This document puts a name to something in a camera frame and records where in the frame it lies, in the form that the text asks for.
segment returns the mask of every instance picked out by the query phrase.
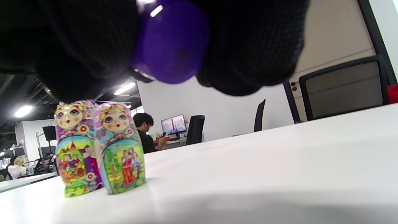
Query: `black monitor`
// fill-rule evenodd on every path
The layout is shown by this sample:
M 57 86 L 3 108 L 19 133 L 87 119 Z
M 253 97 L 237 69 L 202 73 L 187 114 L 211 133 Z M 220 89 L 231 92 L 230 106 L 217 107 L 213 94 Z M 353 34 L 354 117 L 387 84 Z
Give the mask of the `black monitor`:
M 46 141 L 56 140 L 57 137 L 55 135 L 55 126 L 45 126 L 43 127 L 44 136 L 46 137 Z
M 55 146 L 45 146 L 45 147 L 41 147 L 41 153 L 43 155 L 43 157 L 48 157 L 49 155 L 53 154 L 55 155 Z
M 163 132 L 166 134 L 174 134 L 179 132 L 186 132 L 184 115 L 180 114 L 172 118 L 167 118 L 161 121 Z
M 23 149 L 23 147 L 15 148 L 14 152 L 16 156 L 25 155 L 25 150 Z

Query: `pink matryoshka doll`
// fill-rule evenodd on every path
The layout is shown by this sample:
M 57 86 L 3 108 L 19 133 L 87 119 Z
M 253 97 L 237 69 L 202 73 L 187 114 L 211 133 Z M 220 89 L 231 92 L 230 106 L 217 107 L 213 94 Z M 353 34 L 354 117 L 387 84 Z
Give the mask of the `pink matryoshka doll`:
M 98 105 L 91 100 L 60 102 L 55 111 L 56 160 L 64 181 L 65 196 L 83 195 L 103 187 L 94 144 L 94 115 Z
M 125 104 L 104 103 L 96 110 L 99 170 L 108 193 L 118 194 L 145 183 L 144 150 Z

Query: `door frame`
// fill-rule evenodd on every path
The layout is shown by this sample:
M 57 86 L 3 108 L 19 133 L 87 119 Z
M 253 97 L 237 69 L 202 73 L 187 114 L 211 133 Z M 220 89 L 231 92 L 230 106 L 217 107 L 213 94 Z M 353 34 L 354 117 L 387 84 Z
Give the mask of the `door frame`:
M 362 17 L 365 21 L 366 28 L 368 29 L 369 36 L 371 38 L 373 48 L 375 53 L 382 55 L 385 66 L 387 69 L 387 84 L 393 85 L 398 84 L 394 70 L 392 68 L 390 57 L 388 56 L 386 46 L 384 45 L 383 38 L 380 33 L 380 29 L 377 25 L 375 15 L 373 14 L 371 4 L 369 0 L 357 0 L 359 8 L 362 12 Z M 299 112 L 297 110 L 297 105 L 292 92 L 292 86 L 289 80 L 283 82 L 283 87 L 285 88 L 287 101 L 289 102 L 290 111 L 295 123 L 300 122 Z

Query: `black office chair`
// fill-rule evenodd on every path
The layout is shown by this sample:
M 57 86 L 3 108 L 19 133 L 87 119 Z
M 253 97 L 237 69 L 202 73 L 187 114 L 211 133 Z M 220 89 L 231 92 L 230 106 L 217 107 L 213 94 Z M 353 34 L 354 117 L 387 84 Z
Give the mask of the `black office chair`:
M 254 132 L 262 131 L 263 129 L 263 114 L 264 114 L 265 100 L 263 100 L 257 107 L 256 118 L 254 120 Z
M 191 116 L 189 120 L 188 136 L 186 145 L 202 142 L 203 125 L 205 124 L 204 115 Z
M 52 156 L 49 156 L 37 159 L 34 175 L 51 173 L 49 163 L 51 162 L 52 158 Z
M 12 180 L 11 174 L 7 169 L 0 170 L 0 182 Z
M 322 69 L 298 81 L 308 121 L 389 104 L 379 55 Z

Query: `black shirt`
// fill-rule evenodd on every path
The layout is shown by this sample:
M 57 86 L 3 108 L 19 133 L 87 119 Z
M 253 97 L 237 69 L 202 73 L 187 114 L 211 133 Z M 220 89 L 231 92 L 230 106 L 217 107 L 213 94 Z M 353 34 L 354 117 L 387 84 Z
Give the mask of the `black shirt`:
M 144 153 L 156 152 L 155 145 L 153 144 L 153 139 L 147 135 L 146 133 L 138 130 L 138 134 L 140 134 L 142 147 L 144 148 Z

